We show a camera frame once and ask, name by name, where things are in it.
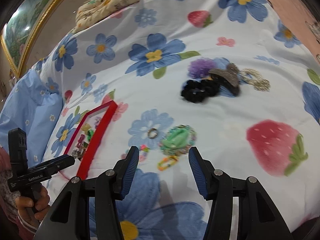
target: blue pillow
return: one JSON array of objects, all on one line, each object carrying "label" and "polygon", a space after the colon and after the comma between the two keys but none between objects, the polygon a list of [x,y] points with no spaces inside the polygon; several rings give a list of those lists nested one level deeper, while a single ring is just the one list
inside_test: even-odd
[{"label": "blue pillow", "polygon": [[50,93],[35,70],[29,70],[12,89],[0,113],[0,144],[9,153],[8,132],[27,134],[28,167],[41,163],[62,110],[62,97]]}]

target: patterned pillow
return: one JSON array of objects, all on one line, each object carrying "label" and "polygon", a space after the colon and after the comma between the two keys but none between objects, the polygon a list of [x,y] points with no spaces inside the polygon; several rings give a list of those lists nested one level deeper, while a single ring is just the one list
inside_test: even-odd
[{"label": "patterned pillow", "polygon": [[113,12],[138,1],[140,0],[91,0],[79,7],[73,33],[85,30]]}]

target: pillow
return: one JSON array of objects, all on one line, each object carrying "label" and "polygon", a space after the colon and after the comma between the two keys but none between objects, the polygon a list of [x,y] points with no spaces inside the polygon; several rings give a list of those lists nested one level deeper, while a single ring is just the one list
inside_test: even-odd
[{"label": "pillow", "polygon": [[140,0],[91,0],[79,7],[73,33],[87,29],[113,12],[138,1]]},{"label": "pillow", "polygon": [[62,97],[50,93],[36,70],[29,70],[12,89],[0,113],[0,144],[9,153],[8,132],[19,127],[27,134],[28,167],[41,163],[62,105]]}]

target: floral bed sheet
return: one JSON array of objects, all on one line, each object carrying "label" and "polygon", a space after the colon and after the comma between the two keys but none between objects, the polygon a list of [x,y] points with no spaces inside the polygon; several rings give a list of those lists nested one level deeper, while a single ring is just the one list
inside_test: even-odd
[{"label": "floral bed sheet", "polygon": [[[230,62],[253,68],[270,91],[242,82],[237,97],[221,87],[204,103],[185,101],[183,84],[203,70],[191,62],[201,58],[220,69]],[[126,240],[203,237],[211,203],[198,193],[188,156],[157,169],[160,139],[180,124],[195,130],[195,146],[215,168],[257,177],[290,230],[319,215],[320,68],[266,0],[140,0],[67,34],[33,68],[65,101],[43,161],[64,153],[82,113],[110,100],[118,109],[88,177],[112,168],[132,145],[150,149],[117,203]],[[151,128],[158,130],[154,139]],[[58,173],[44,183],[52,202],[67,182]],[[90,207],[95,237],[94,199]]]}]

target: red frame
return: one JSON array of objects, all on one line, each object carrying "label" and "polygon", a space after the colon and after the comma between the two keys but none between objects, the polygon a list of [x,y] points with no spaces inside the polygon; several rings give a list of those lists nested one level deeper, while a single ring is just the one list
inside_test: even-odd
[{"label": "red frame", "polygon": [[104,132],[106,131],[111,118],[113,116],[113,114],[115,113],[118,105],[114,102],[114,101],[109,101],[101,106],[98,106],[95,109],[92,109],[91,111],[89,111],[88,113],[86,113],[84,115],[84,117],[82,118],[81,122],[79,123],[78,127],[76,128],[76,131],[73,133],[70,142],[68,143],[68,146],[66,148],[66,150],[64,151],[64,154],[68,154],[71,146],[74,144],[74,140],[76,138],[76,135],[78,134],[79,130],[81,129],[82,125],[84,124],[84,122],[86,121],[87,117],[90,114],[93,114],[94,112],[97,112],[103,108],[106,108],[107,106],[109,106],[109,108],[107,109],[107,111],[105,112],[105,114],[103,115],[100,124],[98,125],[96,131],[94,132],[92,139],[89,143],[88,149],[85,152],[81,164],[79,166],[79,169],[77,171],[77,176],[80,177],[82,180],[87,178],[88,175],[88,171],[91,165],[91,162],[93,160],[93,157],[101,143],[102,137]]}]

